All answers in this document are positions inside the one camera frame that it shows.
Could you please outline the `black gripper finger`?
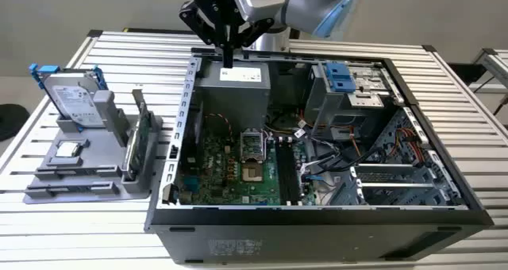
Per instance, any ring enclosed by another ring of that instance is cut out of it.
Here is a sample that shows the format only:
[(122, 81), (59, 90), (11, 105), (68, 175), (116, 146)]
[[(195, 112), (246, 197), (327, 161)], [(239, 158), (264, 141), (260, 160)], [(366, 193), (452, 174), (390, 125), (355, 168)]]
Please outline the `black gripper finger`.
[(184, 2), (180, 9), (180, 19), (208, 45), (222, 50), (223, 67), (228, 68), (227, 26), (220, 17), (216, 5), (202, 10), (195, 2)]
[(272, 26), (274, 18), (266, 18), (254, 22), (242, 32), (239, 31), (239, 23), (231, 25), (228, 34), (228, 68), (232, 68), (234, 65), (235, 50), (251, 46)]

